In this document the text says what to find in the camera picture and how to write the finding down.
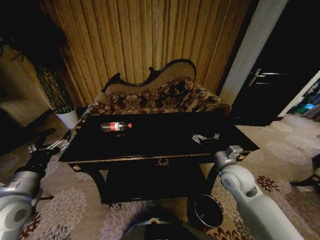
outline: curtain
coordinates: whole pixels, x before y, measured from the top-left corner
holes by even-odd
[[[89,104],[120,73],[141,83],[149,67],[186,58],[196,81],[215,92],[223,81],[251,0],[44,0],[65,34],[64,76],[76,106]]]

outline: floral upholstery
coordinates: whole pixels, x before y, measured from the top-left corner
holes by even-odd
[[[227,116],[230,106],[194,82],[189,76],[165,79],[158,87],[119,86],[101,92],[88,106],[75,129],[90,115],[150,114],[221,111]]]

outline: door handle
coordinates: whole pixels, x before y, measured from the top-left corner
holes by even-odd
[[[258,68],[257,70],[254,71],[254,74],[252,76],[252,79],[249,81],[248,83],[248,87],[251,87],[252,84],[254,84],[256,78],[264,78],[266,75],[262,74],[259,75],[259,73],[261,72],[261,69]]]

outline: floor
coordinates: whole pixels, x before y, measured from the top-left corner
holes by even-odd
[[[53,143],[67,131],[54,114],[38,130],[48,128],[55,128],[56,132],[46,143]],[[254,174],[260,188],[275,200],[305,239],[320,239],[320,197],[312,187],[289,184],[289,181],[300,181],[312,174],[311,157],[320,153],[320,139],[317,138],[320,123],[286,115],[270,126],[239,126],[239,129],[261,148],[240,164]],[[0,156],[0,181],[6,182],[15,169],[26,163],[29,159],[26,146],[32,143]],[[35,221],[23,231],[21,239],[118,240],[139,213],[155,204],[170,209],[181,222],[188,223],[186,198],[102,205],[93,180],[85,173],[75,173],[58,159],[59,155],[51,159],[41,181],[43,195],[54,195],[54,199],[38,204]],[[201,166],[204,174],[208,174],[210,167],[210,164]],[[234,199],[218,180],[211,195],[222,206],[224,220],[220,227],[207,233],[218,240],[253,239]]]

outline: door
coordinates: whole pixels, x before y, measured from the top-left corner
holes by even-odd
[[[237,96],[231,117],[269,125],[320,70],[317,0],[289,0]]]

